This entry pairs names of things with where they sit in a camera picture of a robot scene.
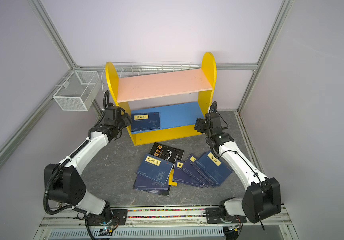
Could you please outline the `blue book yellow label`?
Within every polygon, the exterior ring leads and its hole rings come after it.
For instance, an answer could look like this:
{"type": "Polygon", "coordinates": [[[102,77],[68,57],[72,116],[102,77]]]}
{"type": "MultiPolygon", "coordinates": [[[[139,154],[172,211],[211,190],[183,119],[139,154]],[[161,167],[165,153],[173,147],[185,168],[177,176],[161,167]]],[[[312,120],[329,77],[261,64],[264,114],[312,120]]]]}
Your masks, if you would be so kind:
{"type": "Polygon", "coordinates": [[[159,130],[161,128],[160,113],[139,113],[132,115],[132,132],[159,130]]]}

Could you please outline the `blue book Sunzi label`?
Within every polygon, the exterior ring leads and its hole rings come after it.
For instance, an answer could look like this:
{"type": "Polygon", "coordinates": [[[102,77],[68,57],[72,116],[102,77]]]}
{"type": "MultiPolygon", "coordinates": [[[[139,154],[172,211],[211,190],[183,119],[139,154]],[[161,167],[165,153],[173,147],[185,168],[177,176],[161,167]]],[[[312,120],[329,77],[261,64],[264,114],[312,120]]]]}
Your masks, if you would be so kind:
{"type": "Polygon", "coordinates": [[[173,163],[146,154],[136,173],[161,185],[165,185],[169,182],[172,168],[173,163]]]}

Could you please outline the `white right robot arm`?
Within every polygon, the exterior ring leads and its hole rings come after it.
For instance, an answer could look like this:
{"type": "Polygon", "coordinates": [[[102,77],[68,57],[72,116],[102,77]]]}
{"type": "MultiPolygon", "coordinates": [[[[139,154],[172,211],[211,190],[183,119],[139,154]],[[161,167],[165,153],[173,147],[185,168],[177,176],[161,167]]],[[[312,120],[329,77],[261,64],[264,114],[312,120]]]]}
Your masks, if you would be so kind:
{"type": "Polygon", "coordinates": [[[244,216],[252,223],[262,222],[281,212],[281,188],[275,178],[268,178],[242,153],[233,137],[221,124],[224,119],[213,102],[203,119],[198,118],[195,130],[205,134],[210,150],[192,164],[209,177],[216,186],[236,173],[244,186],[243,198],[223,200],[219,210],[221,218],[228,221],[232,216],[244,216]]]}

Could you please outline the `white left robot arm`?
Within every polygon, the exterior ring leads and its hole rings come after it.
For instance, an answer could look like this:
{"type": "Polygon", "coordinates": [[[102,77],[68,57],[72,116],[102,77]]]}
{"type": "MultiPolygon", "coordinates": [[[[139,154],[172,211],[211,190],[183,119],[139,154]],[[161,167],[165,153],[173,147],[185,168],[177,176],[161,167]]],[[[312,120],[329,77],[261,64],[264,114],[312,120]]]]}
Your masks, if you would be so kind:
{"type": "Polygon", "coordinates": [[[43,208],[48,215],[72,209],[93,217],[99,225],[107,225],[113,214],[108,201],[91,194],[82,179],[89,162],[106,145],[118,140],[122,131],[132,124],[130,115],[110,102],[110,92],[105,91],[102,115],[88,130],[87,138],[70,155],[57,164],[44,169],[43,208]]]}

